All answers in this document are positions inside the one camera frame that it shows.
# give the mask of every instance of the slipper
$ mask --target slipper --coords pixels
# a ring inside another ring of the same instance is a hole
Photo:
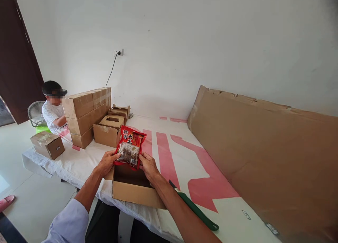
[[[0,213],[3,212],[15,199],[15,196],[11,195],[0,200]]]

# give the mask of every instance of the power cord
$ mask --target power cord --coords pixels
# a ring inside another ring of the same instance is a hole
[[[113,69],[114,69],[114,64],[115,64],[115,60],[116,60],[117,55],[121,55],[121,51],[119,51],[119,52],[116,54],[116,56],[115,56],[114,63],[113,63],[113,68],[112,68],[112,71],[110,72],[109,78],[108,78],[108,80],[107,80],[106,87],[107,87],[107,85],[108,85],[108,81],[109,81],[109,79],[110,79],[110,76],[112,75],[112,72],[113,72]]]

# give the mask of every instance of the hand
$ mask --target hand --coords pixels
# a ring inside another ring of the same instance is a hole
[[[144,171],[147,179],[152,182],[152,180],[157,176],[161,175],[157,169],[155,159],[145,152],[141,152],[138,155],[141,160],[141,169]]]
[[[105,152],[100,163],[94,169],[100,174],[100,176],[104,177],[107,173],[109,173],[110,169],[112,169],[114,165],[114,161],[121,156],[121,153],[114,155],[115,151],[116,150]]]

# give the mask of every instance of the person's left hand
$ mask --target person's left hand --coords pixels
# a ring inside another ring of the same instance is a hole
[[[112,169],[114,165],[114,161],[121,156],[121,153],[117,153],[114,155],[115,151],[116,150],[105,152],[100,163],[95,168],[102,177],[109,173],[110,169]]]

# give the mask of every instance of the sleeve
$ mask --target sleeve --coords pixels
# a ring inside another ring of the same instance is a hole
[[[48,107],[42,107],[42,115],[45,120],[48,120],[48,122],[53,123],[56,119],[59,117],[57,114]]]
[[[89,214],[78,200],[71,199],[49,227],[42,243],[84,243]]]

